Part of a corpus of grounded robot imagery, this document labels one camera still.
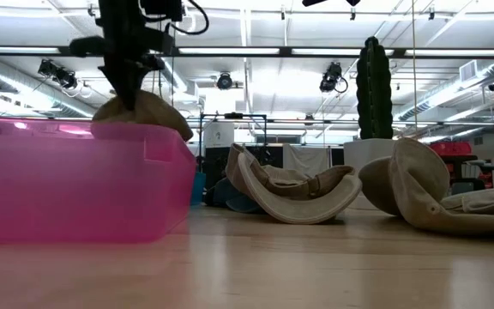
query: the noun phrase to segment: tan fabric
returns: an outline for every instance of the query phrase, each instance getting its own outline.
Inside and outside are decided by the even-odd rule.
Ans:
[[[157,124],[178,131],[185,141],[194,136],[186,119],[182,117],[180,112],[159,96],[143,90],[139,90],[136,94],[134,111],[127,110],[121,99],[114,97],[94,114],[93,121],[100,123]]]
[[[233,144],[226,176],[271,216],[293,224],[313,224],[335,217],[361,191],[352,167],[335,167],[315,178],[278,167],[261,167],[246,149]]]
[[[373,160],[359,170],[358,176],[369,202],[387,214],[401,216],[390,183],[389,164],[390,157]]]
[[[442,201],[449,188],[449,173],[441,158],[430,148],[413,139],[400,139],[389,164],[389,177],[395,201],[403,218],[417,228],[440,233],[475,235],[494,232],[494,210],[487,214],[451,211],[460,198],[472,209],[489,206],[494,191],[479,191]]]

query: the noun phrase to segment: wooden floor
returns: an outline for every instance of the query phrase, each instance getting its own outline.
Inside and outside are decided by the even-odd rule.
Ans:
[[[152,245],[0,245],[0,308],[492,309],[494,239],[198,209]]]

